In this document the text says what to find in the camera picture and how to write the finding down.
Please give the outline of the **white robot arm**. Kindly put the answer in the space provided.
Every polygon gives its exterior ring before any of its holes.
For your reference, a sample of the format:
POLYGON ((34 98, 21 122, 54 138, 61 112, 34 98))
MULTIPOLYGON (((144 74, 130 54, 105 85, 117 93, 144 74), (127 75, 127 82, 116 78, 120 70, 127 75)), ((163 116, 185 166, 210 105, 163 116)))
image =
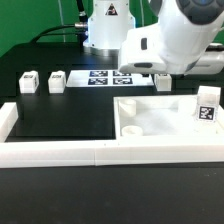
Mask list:
POLYGON ((129 0, 93 0, 84 49, 118 55, 118 70, 142 74, 217 74, 224 52, 209 46, 224 24, 224 0, 148 0, 158 21, 138 28, 129 0))

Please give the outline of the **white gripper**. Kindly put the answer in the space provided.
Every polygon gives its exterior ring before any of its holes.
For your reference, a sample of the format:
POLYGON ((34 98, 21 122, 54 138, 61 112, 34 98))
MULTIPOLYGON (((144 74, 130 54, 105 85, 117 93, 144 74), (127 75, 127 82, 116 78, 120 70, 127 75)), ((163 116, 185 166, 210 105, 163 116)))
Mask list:
POLYGON ((118 56, 122 73, 217 74, 223 52, 206 52, 209 42, 192 28, 148 26, 130 30, 118 56))

